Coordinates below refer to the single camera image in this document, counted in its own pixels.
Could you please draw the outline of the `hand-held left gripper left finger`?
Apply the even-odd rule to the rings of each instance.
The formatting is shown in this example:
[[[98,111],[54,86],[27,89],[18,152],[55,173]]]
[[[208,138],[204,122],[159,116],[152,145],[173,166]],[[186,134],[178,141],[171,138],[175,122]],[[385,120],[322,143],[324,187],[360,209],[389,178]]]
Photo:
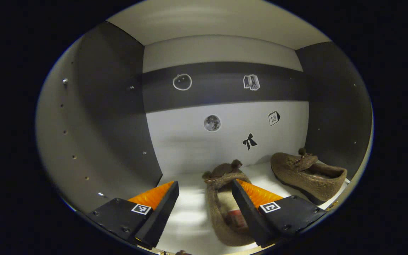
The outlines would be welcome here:
[[[170,181],[131,199],[114,198],[87,214],[105,232],[132,245],[155,248],[179,196]]]

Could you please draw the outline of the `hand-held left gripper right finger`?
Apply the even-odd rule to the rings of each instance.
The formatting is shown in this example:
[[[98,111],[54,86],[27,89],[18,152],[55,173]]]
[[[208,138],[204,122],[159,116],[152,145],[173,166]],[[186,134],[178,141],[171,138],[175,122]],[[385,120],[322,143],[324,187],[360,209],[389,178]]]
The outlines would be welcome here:
[[[262,248],[295,238],[327,213],[296,195],[281,197],[240,179],[232,181],[232,194]]]

